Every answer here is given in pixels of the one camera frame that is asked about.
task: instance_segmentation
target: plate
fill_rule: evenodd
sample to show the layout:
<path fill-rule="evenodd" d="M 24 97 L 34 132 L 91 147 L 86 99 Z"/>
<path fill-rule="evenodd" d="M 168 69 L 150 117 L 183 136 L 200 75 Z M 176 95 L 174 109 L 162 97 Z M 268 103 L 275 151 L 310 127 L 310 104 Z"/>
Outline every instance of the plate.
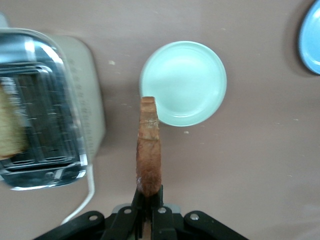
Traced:
<path fill-rule="evenodd" d="M 302 22 L 298 48 L 305 66 L 320 74 L 320 0 L 312 5 Z"/>
<path fill-rule="evenodd" d="M 154 97 L 161 122 L 199 124 L 220 107 L 227 89 L 225 67 L 210 48 L 177 41 L 158 49 L 140 76 L 141 97 Z"/>

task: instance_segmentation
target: bread slice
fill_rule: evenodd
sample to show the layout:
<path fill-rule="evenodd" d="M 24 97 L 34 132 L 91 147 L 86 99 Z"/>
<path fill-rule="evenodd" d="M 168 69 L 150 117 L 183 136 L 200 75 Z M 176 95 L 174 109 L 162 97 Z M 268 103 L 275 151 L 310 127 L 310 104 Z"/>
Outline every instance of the bread slice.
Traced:
<path fill-rule="evenodd" d="M 0 160 L 21 153 L 27 147 L 27 136 L 15 114 L 15 106 L 0 84 Z"/>
<path fill-rule="evenodd" d="M 161 187 L 161 144 L 154 97 L 143 97 L 140 102 L 136 185 L 145 197 L 156 194 Z"/>

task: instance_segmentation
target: blue plate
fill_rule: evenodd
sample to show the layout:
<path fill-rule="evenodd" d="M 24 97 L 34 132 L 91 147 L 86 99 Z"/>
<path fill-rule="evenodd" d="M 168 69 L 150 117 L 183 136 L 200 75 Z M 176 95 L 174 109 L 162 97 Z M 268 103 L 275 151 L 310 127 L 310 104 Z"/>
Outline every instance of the blue plate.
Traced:
<path fill-rule="evenodd" d="M 315 1 L 303 20 L 298 46 L 306 67 L 320 74 L 320 0 Z"/>

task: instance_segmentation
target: bread crust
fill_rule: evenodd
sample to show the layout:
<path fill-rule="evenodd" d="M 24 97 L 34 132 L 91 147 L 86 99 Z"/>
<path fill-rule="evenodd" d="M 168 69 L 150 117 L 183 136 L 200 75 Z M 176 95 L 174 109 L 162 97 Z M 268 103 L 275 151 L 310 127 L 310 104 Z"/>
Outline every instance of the bread crust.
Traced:
<path fill-rule="evenodd" d="M 145 197 L 156 194 L 161 187 L 161 143 L 154 97 L 142 97 L 140 101 L 136 185 Z"/>

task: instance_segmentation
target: light green plate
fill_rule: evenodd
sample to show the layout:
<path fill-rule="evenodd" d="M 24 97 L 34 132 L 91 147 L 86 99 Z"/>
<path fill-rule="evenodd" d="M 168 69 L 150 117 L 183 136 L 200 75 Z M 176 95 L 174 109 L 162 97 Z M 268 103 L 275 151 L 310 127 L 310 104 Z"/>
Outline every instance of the light green plate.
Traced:
<path fill-rule="evenodd" d="M 155 97 L 159 120 L 185 127 L 203 122 L 221 105 L 227 75 L 210 48 L 177 41 L 158 49 L 140 76 L 141 97 Z"/>

